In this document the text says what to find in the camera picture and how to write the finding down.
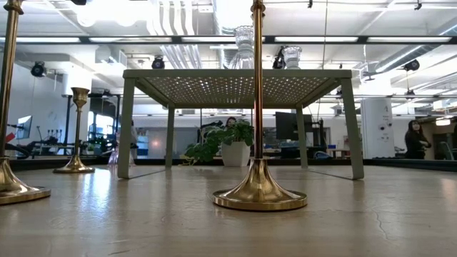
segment computer monitor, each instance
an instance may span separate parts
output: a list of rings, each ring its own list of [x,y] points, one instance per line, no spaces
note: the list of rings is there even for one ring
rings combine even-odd
[[[30,137],[31,116],[17,119],[16,138],[25,139]]]
[[[297,115],[292,113],[276,112],[276,138],[298,140]],[[305,131],[313,131],[312,115],[303,115]]]

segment brass candlestick holder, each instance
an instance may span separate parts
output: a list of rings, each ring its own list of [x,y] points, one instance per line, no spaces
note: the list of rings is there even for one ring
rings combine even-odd
[[[95,171],[95,168],[85,166],[81,161],[81,158],[79,158],[79,126],[81,121],[81,112],[82,107],[87,103],[89,90],[77,87],[72,87],[71,90],[73,91],[73,102],[76,104],[76,135],[74,139],[73,156],[65,167],[56,168],[54,173],[91,173]]]
[[[304,207],[306,194],[287,191],[271,177],[263,159],[263,95],[262,95],[262,18],[263,0],[253,0],[251,7],[254,22],[254,155],[248,175],[235,188],[213,193],[217,205],[246,211],[287,211]]]
[[[22,0],[8,0],[4,8],[8,11],[3,66],[1,68],[0,89],[0,205],[31,201],[51,195],[51,190],[34,188],[20,181],[11,170],[9,159],[5,156],[6,124],[8,122],[9,97],[13,78],[16,37]]]

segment black hair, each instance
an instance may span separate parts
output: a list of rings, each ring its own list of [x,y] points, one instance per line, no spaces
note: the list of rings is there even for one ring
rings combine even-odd
[[[420,125],[420,123],[417,121],[417,120],[412,120],[412,121],[409,121],[408,123],[408,132],[407,133],[413,133],[413,132],[416,132],[413,128],[413,123],[417,123],[419,124],[420,126],[420,129],[419,129],[419,134],[420,135],[423,135],[423,131],[422,131],[422,125]]]
[[[234,121],[236,122],[236,118],[235,118],[235,117],[229,117],[229,118],[227,119],[227,121],[226,121],[226,126],[229,125],[229,121],[230,121],[230,120],[234,120]]]

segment ceiling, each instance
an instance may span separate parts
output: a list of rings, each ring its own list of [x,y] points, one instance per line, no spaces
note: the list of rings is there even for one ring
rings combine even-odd
[[[154,0],[93,0],[93,3],[105,3],[103,8],[94,12],[90,6],[77,7],[70,1],[27,0],[23,3],[24,15],[20,16],[19,36],[125,36],[151,35],[148,22],[156,17],[151,2]],[[246,0],[214,0],[219,2],[224,12],[218,12],[220,22],[243,25],[250,21],[250,1]],[[161,3],[159,22],[161,29],[166,30],[163,23],[166,8],[170,4],[170,25],[173,34],[179,34],[180,28],[174,24],[174,2]],[[212,0],[177,1],[182,4],[181,29],[188,32],[184,11],[190,2],[192,5],[191,25],[197,35],[218,34],[215,25],[216,13],[213,12]],[[263,20],[264,35],[371,35],[371,36],[433,36],[439,35],[441,27],[446,23],[457,24],[457,2],[449,0],[422,1],[422,8],[415,11],[417,1],[397,0],[330,0],[313,1],[308,8],[307,1],[265,0],[265,18]],[[93,26],[82,26],[78,14],[90,14],[96,17]],[[131,26],[121,26],[116,21],[119,17],[136,20]],[[7,13],[0,13],[0,34],[5,34]],[[30,46],[20,45],[20,53],[36,54],[68,54],[84,62],[97,73],[102,74],[95,80],[93,87],[108,88],[121,91],[123,80],[119,69],[110,69],[97,63],[93,56],[98,46]],[[199,45],[198,51],[204,69],[220,68],[219,51],[215,46]],[[404,45],[302,45],[301,67],[303,69],[358,69],[363,71],[366,64],[375,64],[405,48]],[[149,69],[155,55],[164,54],[159,45],[115,45],[110,46],[111,53],[122,51],[128,58],[129,69],[143,67]],[[270,69],[279,45],[263,46],[263,64]],[[443,80],[442,78],[456,72],[457,46],[440,46],[437,49],[419,56],[421,67],[410,71],[408,80],[406,72],[392,70],[376,77],[388,77],[395,92],[402,93],[410,87],[417,86],[418,91],[424,85]],[[437,94],[449,91],[457,86],[453,77],[444,82],[429,86],[421,94]]]

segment green leaves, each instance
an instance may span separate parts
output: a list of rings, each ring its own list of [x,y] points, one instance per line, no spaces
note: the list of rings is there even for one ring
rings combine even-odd
[[[217,126],[207,129],[206,141],[204,143],[190,144],[185,155],[194,161],[190,161],[191,165],[197,161],[208,162],[213,160],[214,155],[219,151],[221,143],[231,145],[233,142],[244,141],[247,146],[253,145],[253,126],[248,121],[239,119],[229,128],[220,128]]]

